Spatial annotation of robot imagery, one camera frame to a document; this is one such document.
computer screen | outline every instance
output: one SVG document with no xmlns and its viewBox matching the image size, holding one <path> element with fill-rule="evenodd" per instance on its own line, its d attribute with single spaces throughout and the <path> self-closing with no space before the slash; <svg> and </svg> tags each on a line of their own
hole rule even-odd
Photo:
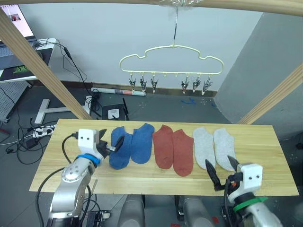
<svg viewBox="0 0 303 227">
<path fill-rule="evenodd" d="M 18 5 L 2 5 L 0 7 L 26 39 L 34 38 L 34 34 L 29 28 Z"/>
</svg>

gray sock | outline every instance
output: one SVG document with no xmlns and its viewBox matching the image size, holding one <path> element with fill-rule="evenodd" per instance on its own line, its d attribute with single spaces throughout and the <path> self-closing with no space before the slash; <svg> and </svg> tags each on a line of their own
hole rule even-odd
<svg viewBox="0 0 303 227">
<path fill-rule="evenodd" d="M 209 134 L 205 128 L 197 128 L 193 132 L 195 142 L 196 162 L 203 169 L 206 169 L 205 159 L 207 159 L 214 167 L 216 159 L 214 156 L 213 135 Z"/>
<path fill-rule="evenodd" d="M 228 171 L 234 171 L 231 166 L 228 155 L 236 158 L 235 151 L 233 148 L 235 138 L 228 134 L 226 129 L 217 129 L 214 131 L 214 145 L 216 150 L 217 163 Z"/>
</svg>

sock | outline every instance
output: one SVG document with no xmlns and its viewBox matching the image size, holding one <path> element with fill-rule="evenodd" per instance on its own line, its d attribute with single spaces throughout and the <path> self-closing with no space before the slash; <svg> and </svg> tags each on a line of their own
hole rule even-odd
<svg viewBox="0 0 303 227">
<path fill-rule="evenodd" d="M 156 163 L 162 169 L 169 169 L 172 166 L 174 157 L 172 134 L 172 129 L 163 124 L 152 135 Z"/>
<path fill-rule="evenodd" d="M 228 171 L 234 171 L 227 157 L 229 155 L 233 158 L 236 158 L 233 148 L 234 140 L 235 138 L 228 134 L 224 128 L 214 131 L 216 160 L 223 169 L 226 169 Z"/>
<path fill-rule="evenodd" d="M 115 146 L 119 137 L 124 136 L 121 148 L 109 155 L 109 164 L 114 169 L 123 169 L 128 165 L 131 155 L 132 135 L 125 132 L 124 126 L 115 128 L 111 134 L 111 145 Z"/>
<path fill-rule="evenodd" d="M 186 135 L 182 129 L 175 131 L 172 134 L 172 138 L 174 145 L 174 170 L 179 176 L 187 176 L 194 167 L 194 139 Z"/>
<path fill-rule="evenodd" d="M 155 128 L 145 123 L 138 129 L 134 129 L 131 158 L 138 164 L 147 162 L 152 153 L 152 134 Z"/>
<path fill-rule="evenodd" d="M 213 135 L 209 134 L 205 128 L 197 128 L 193 132 L 195 142 L 196 162 L 203 169 L 206 169 L 205 159 L 207 159 L 214 167 L 216 159 L 214 156 Z"/>
</svg>

green ring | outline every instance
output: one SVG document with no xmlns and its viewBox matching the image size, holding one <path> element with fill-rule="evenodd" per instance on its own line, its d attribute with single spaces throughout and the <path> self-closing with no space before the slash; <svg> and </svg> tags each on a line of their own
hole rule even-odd
<svg viewBox="0 0 303 227">
<path fill-rule="evenodd" d="M 268 197 L 256 197 L 254 199 L 251 199 L 251 200 L 247 200 L 243 203 L 240 203 L 239 205 L 235 206 L 233 208 L 233 211 L 237 212 L 238 210 L 242 209 L 242 208 L 245 208 L 245 207 L 248 207 L 249 205 L 251 204 L 254 204 L 254 203 L 257 203 L 257 202 L 264 202 L 265 200 L 267 200 Z"/>
</svg>

laptop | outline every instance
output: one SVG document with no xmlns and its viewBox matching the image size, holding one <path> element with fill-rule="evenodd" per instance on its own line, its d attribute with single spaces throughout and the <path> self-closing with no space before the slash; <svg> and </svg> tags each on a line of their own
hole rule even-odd
<svg viewBox="0 0 303 227">
<path fill-rule="evenodd" d="M 10 18 L 12 23 L 26 38 L 31 46 L 37 41 L 32 30 L 28 26 L 18 5 L 2 5 L 1 9 Z M 14 55 L 14 53 L 0 40 L 0 70 L 23 65 L 23 63 Z"/>
</svg>

